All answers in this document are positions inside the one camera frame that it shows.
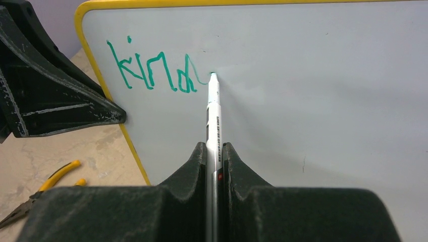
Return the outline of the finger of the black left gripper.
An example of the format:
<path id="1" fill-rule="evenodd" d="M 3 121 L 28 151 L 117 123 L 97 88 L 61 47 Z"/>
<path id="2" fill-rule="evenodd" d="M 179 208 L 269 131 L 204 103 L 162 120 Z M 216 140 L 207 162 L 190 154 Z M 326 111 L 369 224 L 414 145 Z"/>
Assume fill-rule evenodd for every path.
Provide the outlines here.
<path id="1" fill-rule="evenodd" d="M 1 141 L 122 124 L 126 117 L 59 51 L 29 1 L 1 1 Z"/>

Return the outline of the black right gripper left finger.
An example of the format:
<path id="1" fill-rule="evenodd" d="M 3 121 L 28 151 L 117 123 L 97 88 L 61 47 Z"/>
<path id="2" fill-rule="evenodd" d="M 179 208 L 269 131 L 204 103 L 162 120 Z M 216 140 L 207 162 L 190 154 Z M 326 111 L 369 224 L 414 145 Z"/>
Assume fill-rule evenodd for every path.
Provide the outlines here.
<path id="1" fill-rule="evenodd" d="M 60 187 L 35 203 L 18 241 L 204 241 L 207 149 L 156 186 Z"/>

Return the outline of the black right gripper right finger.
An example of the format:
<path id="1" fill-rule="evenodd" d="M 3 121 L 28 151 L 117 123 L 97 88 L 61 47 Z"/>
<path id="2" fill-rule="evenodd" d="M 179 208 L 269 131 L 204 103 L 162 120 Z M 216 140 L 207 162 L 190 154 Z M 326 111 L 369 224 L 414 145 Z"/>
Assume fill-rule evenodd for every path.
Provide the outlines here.
<path id="1" fill-rule="evenodd" d="M 372 191 L 274 187 L 223 145 L 224 241 L 400 241 Z"/>

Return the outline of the white green marker pen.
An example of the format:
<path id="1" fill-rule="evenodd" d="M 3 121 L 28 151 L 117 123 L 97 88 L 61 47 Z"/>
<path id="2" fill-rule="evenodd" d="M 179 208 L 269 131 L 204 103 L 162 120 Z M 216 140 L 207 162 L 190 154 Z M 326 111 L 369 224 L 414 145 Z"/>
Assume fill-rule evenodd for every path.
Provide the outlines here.
<path id="1" fill-rule="evenodd" d="M 206 241 L 223 240 L 222 109 L 220 84 L 216 73 L 208 82 L 206 122 Z"/>

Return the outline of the yellow framed whiteboard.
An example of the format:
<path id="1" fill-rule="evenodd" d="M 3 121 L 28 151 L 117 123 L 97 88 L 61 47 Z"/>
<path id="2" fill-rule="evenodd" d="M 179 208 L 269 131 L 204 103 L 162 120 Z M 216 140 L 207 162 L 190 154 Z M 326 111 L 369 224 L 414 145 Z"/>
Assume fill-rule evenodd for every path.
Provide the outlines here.
<path id="1" fill-rule="evenodd" d="M 375 192 L 427 241 L 427 1 L 87 1 L 76 32 L 145 181 L 222 135 L 279 187 Z"/>

